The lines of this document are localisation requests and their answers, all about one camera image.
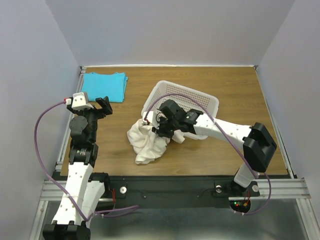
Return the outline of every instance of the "white laundry basket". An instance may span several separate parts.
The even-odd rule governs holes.
[[[204,92],[197,91],[189,87],[181,86],[179,84],[175,84],[173,82],[163,80],[163,81],[159,81],[153,88],[152,92],[150,93],[148,99],[146,100],[143,106],[141,116],[143,116],[144,112],[146,112],[149,109],[151,104],[156,99],[158,99],[159,97],[165,94],[187,95],[188,97],[196,100],[198,103],[204,106],[208,110],[208,112],[211,114],[212,117],[215,118],[217,115],[218,108],[219,108],[219,100],[215,96],[211,96]],[[190,109],[196,109],[196,110],[202,111],[202,109],[193,101],[183,96],[177,96],[177,95],[166,96],[162,98],[152,107],[151,111],[154,111],[155,113],[159,113],[160,111],[158,110],[158,108],[163,102],[165,102],[168,99],[174,100],[185,111],[188,111]],[[192,133],[185,133],[185,136],[195,140],[203,140],[208,137],[203,135],[195,135]]]

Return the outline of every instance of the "wooden table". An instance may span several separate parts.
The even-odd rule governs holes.
[[[174,141],[164,155],[147,165],[136,165],[136,154],[127,131],[141,118],[141,110],[158,81],[167,80],[219,99],[217,118],[242,125],[265,124],[276,135],[253,67],[99,67],[87,73],[125,72],[129,77],[123,103],[111,103],[113,114],[98,121],[98,157],[94,172],[111,176],[234,175],[242,164],[236,151],[221,140],[186,138]],[[61,175],[68,174],[66,153]],[[287,174],[277,149],[268,167],[269,174]]]

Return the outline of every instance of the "blue towel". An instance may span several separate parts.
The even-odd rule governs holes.
[[[91,102],[108,96],[110,102],[122,103],[125,100],[127,81],[128,77],[124,72],[112,75],[85,73],[81,91],[87,92]]]

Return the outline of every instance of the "white cloth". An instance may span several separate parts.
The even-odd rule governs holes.
[[[136,153],[136,164],[148,164],[160,158],[167,150],[170,138],[158,136],[152,132],[152,127],[152,125],[145,125],[142,119],[139,119],[127,132],[129,142]],[[180,144],[185,140],[180,130],[174,131],[172,139]]]

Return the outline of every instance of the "purple cable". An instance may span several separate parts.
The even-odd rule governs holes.
[[[226,140],[232,145],[232,147],[235,149],[235,151],[239,154],[239,156],[242,158],[242,160],[244,161],[245,165],[248,167],[248,169],[250,170],[250,172],[252,173],[252,175],[257,179],[259,178],[259,175],[251,168],[251,166],[249,165],[248,161],[246,160],[245,156],[242,154],[242,152],[237,148],[237,146],[232,142],[232,140],[229,138],[229,136],[226,134],[226,132],[221,128],[221,126],[215,121],[215,119],[211,116],[211,114],[208,112],[208,110],[202,105],[200,104],[199,102],[197,102],[196,100],[194,100],[193,98],[187,96],[187,95],[184,95],[184,94],[181,94],[181,93],[167,93],[167,94],[164,94],[162,96],[160,96],[159,98],[157,98],[152,104],[151,106],[148,108],[148,110],[146,111],[146,114],[145,114],[145,117],[144,117],[144,120],[147,120],[147,116],[149,114],[149,112],[151,111],[151,109],[154,107],[154,105],[160,101],[161,99],[165,98],[165,97],[168,97],[168,96],[181,96],[181,97],[184,97],[186,99],[189,99],[190,101],[194,102],[195,104],[197,104],[207,115],[208,117],[211,119],[211,121],[216,125],[216,127],[220,130],[220,132],[223,134],[223,136],[226,138]],[[259,208],[258,210],[255,210],[253,212],[249,212],[249,213],[244,213],[244,215],[252,215],[252,214],[256,214],[258,212],[260,212],[262,209],[264,209],[269,201],[270,201],[270,198],[271,198],[271,182],[270,182],[270,178],[269,176],[264,172],[263,173],[269,183],[269,195],[268,195],[268,198],[265,202],[265,204]]]
[[[35,123],[35,127],[34,127],[34,135],[33,135],[33,139],[34,139],[34,148],[35,148],[35,153],[36,153],[36,156],[38,158],[38,161],[39,161],[39,164],[42,168],[42,170],[44,171],[46,177],[49,179],[49,181],[53,182],[55,185],[58,186],[58,188],[60,188],[67,196],[68,198],[70,199],[70,201],[72,202],[72,204],[74,205],[75,209],[77,210],[77,212],[80,214],[80,216],[83,218],[83,220],[85,220],[86,222],[88,222],[91,217],[94,215],[94,214],[91,214],[89,217],[86,217],[84,215],[84,213],[81,211],[80,207],[77,205],[76,201],[73,199],[72,196],[70,196],[70,193],[59,183],[57,182],[56,180],[54,180],[48,170],[46,169],[45,165],[44,165],[44,162],[42,161],[41,157],[40,157],[40,153],[39,153],[39,149],[38,149],[38,141],[37,141],[37,130],[38,130],[38,126],[39,126],[39,122],[41,120],[41,118],[47,113],[49,112],[51,109],[59,106],[59,105],[62,105],[62,104],[65,104],[66,101],[61,101],[61,102],[58,102],[57,104],[49,107],[48,109],[46,109],[43,113],[40,114],[40,116],[38,117],[36,123]],[[138,205],[134,205],[134,206],[129,206],[129,207],[125,207],[125,208],[118,208],[118,209],[112,209],[112,210],[106,210],[106,211],[99,211],[99,212],[96,212],[97,214],[102,214],[102,213],[110,213],[110,212],[118,212],[118,211],[123,211],[123,210],[128,210],[128,209],[132,209],[132,211],[138,209],[139,206]],[[123,216],[123,215],[126,215],[126,214],[129,214],[131,213],[132,211],[129,211],[129,212],[126,212],[126,213],[121,213],[121,214],[118,214],[118,215],[113,215],[113,216],[104,216],[104,217],[107,217],[107,218],[113,218],[113,217],[119,217],[119,216]]]

